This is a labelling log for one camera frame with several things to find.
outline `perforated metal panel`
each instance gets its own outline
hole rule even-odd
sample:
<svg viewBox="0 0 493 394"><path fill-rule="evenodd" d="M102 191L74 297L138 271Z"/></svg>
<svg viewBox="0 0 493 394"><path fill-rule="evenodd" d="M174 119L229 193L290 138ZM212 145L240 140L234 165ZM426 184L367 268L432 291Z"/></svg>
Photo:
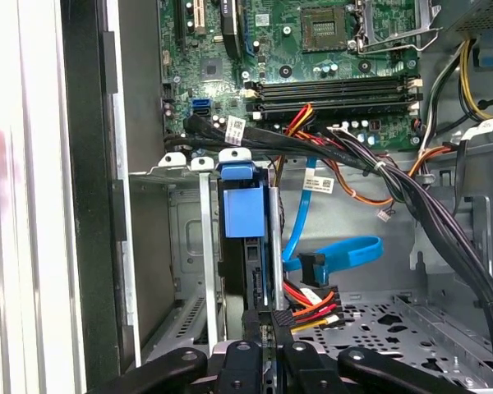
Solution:
<svg viewBox="0 0 493 394"><path fill-rule="evenodd" d="M457 25L459 33L493 30L493 0L480 1L478 6L467 14Z"/></svg>

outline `orange wire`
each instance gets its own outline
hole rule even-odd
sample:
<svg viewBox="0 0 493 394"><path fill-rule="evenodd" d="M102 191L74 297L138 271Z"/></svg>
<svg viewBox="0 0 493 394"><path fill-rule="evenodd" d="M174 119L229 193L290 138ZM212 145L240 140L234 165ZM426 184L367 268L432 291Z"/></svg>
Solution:
<svg viewBox="0 0 493 394"><path fill-rule="evenodd" d="M303 133L299 131L297 133L297 137L301 138L302 140L311 140L314 144L322 144L320 139L311 137L307 133ZM433 148L431 150L428 150L425 152L412 166L411 170L409 171L408 175L413 176L420 166L424 163L429 158L432 158L433 156L436 156L437 154L442 154L442 153L448 153L450 152L451 149L444 147L444 146L439 146L437 148ZM348 185L348 183L345 181L345 178L343 177L342 172L339 170L338 164L334 160L325 160L325 163L327 166L334 172L336 179L338 180L339 184L342 186L342 189L351 197L353 197L355 200L360 201L364 204L369 204L373 206L381 206L381 205L387 205L391 204L393 202L393 199L383 199L383 200L377 200L377 199L368 199L367 197L363 197L356 193L356 191Z"/></svg>
<svg viewBox="0 0 493 394"><path fill-rule="evenodd" d="M293 313L293 316L294 317L296 317L296 316L302 316L304 314L308 314L310 312L314 312L315 310L321 308L323 305L329 303L329 301L332 300L333 297L334 297L334 293L333 292L330 292L329 295L326 296L320 303L318 303L316 305L313 305L313 306L309 306L308 308L299 310L297 312L294 312Z"/></svg>

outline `red wire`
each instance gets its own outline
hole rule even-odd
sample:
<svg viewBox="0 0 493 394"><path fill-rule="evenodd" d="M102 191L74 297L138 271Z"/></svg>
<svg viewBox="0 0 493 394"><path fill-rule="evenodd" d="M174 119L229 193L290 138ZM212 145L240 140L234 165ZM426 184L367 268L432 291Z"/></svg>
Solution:
<svg viewBox="0 0 493 394"><path fill-rule="evenodd" d="M302 108L300 112L297 113L296 117L294 117L293 121L290 122L290 125L288 125L288 129L292 129L294 124L299 121L303 115L305 115L306 110L308 109L308 104Z"/></svg>
<svg viewBox="0 0 493 394"><path fill-rule="evenodd" d="M312 316L309 316L308 318L300 318L298 319L299 320L299 323L304 323L304 322L308 322L310 320L314 320L316 318L320 318L322 316L325 316L326 314L328 314L330 311L332 311L333 309L335 309L337 307L336 304L331 304L325 308L323 308L320 312L318 312L317 314L314 314Z"/></svg>
<svg viewBox="0 0 493 394"><path fill-rule="evenodd" d="M292 289L287 283L283 284L285 287L285 290L290 293L292 297L294 297L296 300L300 300L301 302L307 304L307 305L312 305L312 303L309 301L308 298L306 298L303 294L298 293L294 289Z"/></svg>

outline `motherboard chip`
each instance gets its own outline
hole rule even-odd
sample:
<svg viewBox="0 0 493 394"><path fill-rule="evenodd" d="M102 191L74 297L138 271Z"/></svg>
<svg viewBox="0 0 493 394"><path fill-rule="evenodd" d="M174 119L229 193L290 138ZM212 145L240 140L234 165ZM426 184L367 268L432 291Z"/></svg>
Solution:
<svg viewBox="0 0 493 394"><path fill-rule="evenodd" d="M211 82L223 80L223 60L220 57L208 57L200 60L200 80Z"/></svg>
<svg viewBox="0 0 493 394"><path fill-rule="evenodd" d="M344 7L302 9L304 53L343 51L347 47Z"/></svg>

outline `cable label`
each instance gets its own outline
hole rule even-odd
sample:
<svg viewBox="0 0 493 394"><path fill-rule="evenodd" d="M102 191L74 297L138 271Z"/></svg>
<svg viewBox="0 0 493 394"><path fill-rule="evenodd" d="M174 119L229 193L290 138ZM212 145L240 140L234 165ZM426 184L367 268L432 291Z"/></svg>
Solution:
<svg viewBox="0 0 493 394"><path fill-rule="evenodd" d="M463 134L462 141L470 140L471 138L480 135L487 134L493 131L493 119L488 119L483 121L478 127L472 127Z"/></svg>
<svg viewBox="0 0 493 394"><path fill-rule="evenodd" d="M318 305L322 301L322 299L311 289L303 287L299 290L313 305Z"/></svg>
<svg viewBox="0 0 493 394"><path fill-rule="evenodd" d="M245 125L247 121L240 117L228 117L227 131L224 134L224 142L229 144L241 146L241 140L243 139L243 132L245 131Z"/></svg>
<svg viewBox="0 0 493 394"><path fill-rule="evenodd" d="M319 191L320 193L332 194L334 188L334 179L325 176L315 176L314 168L305 170L305 179L303 180L303 189L310 191Z"/></svg>

